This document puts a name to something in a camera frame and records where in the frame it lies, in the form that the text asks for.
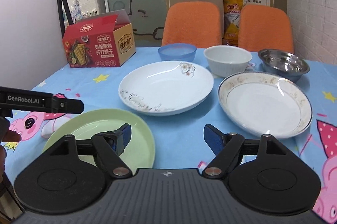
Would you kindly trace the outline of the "person's left hand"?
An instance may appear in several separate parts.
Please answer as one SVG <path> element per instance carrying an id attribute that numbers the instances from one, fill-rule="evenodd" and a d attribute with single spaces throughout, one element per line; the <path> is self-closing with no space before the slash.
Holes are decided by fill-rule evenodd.
<path id="1" fill-rule="evenodd" d="M 7 133 L 3 137 L 3 141 L 5 142 L 19 142 L 21 141 L 21 136 L 15 131 L 8 130 Z M 1 146 L 0 148 L 0 179 L 1 182 L 3 180 L 3 173 L 5 172 L 5 161 L 6 161 L 7 153 L 5 148 Z"/>

